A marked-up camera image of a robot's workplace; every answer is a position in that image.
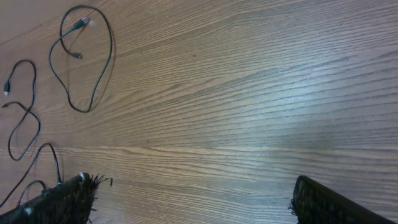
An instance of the cable connector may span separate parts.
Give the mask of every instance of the cable connector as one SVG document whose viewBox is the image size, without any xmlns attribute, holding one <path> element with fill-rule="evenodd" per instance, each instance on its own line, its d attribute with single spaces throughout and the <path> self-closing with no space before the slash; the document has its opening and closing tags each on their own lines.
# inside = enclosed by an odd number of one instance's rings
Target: cable connector
<svg viewBox="0 0 398 224">
<path fill-rule="evenodd" d="M 10 94 L 10 89 L 11 89 L 10 81 L 7 81 L 7 82 L 4 84 L 4 94 L 5 94 L 6 96 L 8 96 L 8 94 Z"/>
<path fill-rule="evenodd" d="M 82 28 L 83 26 L 87 25 L 89 23 L 89 21 L 90 20 L 87 17 L 84 17 L 84 18 L 80 19 L 79 21 L 77 21 L 73 25 L 72 29 L 73 30 L 78 30 L 78 29 Z"/>
</svg>

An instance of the wooden surface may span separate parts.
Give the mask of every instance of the wooden surface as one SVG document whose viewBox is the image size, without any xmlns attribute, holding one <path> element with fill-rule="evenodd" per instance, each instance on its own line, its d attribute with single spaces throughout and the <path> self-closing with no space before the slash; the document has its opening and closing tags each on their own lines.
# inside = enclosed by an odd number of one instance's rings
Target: wooden surface
<svg viewBox="0 0 398 224">
<path fill-rule="evenodd" d="M 23 111 L 0 110 L 1 198 L 51 142 L 65 179 L 114 178 L 93 223 L 295 223 L 287 207 L 302 174 L 398 222 L 397 1 L 47 1 L 0 3 L 0 20 L 22 13 L 30 24 L 2 24 L 0 85 L 18 60 L 34 60 L 42 122 L 34 149 L 12 162 L 7 139 Z M 116 41 L 88 114 L 69 107 L 47 61 L 63 12 L 80 3 L 106 14 Z M 72 45 L 84 59 L 53 53 L 83 109 L 109 50 L 98 14 L 74 12 L 66 28 L 85 15 L 94 23 Z M 28 105 L 31 76 L 19 67 L 0 104 Z M 15 154 L 35 128 L 28 118 Z M 55 185 L 49 150 L 0 212 L 34 179 Z"/>
</svg>

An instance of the wood grain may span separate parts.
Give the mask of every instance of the wood grain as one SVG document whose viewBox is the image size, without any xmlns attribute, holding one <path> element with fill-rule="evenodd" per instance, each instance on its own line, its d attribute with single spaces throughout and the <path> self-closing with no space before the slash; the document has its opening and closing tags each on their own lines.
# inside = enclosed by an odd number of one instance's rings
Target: wood grain
<svg viewBox="0 0 398 224">
<path fill-rule="evenodd" d="M 53 143 L 65 179 L 80 171 L 114 178 L 99 188 L 93 223 L 295 223 L 287 206 L 302 174 L 398 222 L 398 2 L 84 3 L 106 14 L 116 42 L 92 112 L 69 107 L 48 65 L 65 5 L 27 12 L 40 22 L 0 39 L 0 80 L 19 59 L 34 60 L 42 130 L 31 151 Z M 84 59 L 60 46 L 53 53 L 83 109 L 109 50 L 95 12 L 71 13 L 65 30 L 86 15 L 95 24 L 65 39 Z M 27 105 L 31 73 L 18 68 L 0 104 Z M 0 110 L 1 198 L 32 159 L 15 163 L 6 152 L 22 112 Z M 15 153 L 35 129 L 28 118 Z M 34 179 L 55 185 L 49 151 L 22 186 Z"/>
</svg>

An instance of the metal connector tip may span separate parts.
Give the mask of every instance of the metal connector tip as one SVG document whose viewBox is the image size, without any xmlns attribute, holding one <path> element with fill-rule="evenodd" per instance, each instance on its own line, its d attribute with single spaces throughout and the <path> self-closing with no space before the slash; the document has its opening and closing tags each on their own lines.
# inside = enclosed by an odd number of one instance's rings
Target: metal connector tip
<svg viewBox="0 0 398 224">
<path fill-rule="evenodd" d="M 87 23 L 90 21 L 87 17 L 84 17 L 81 20 L 85 23 L 85 25 L 87 25 Z"/>
</svg>

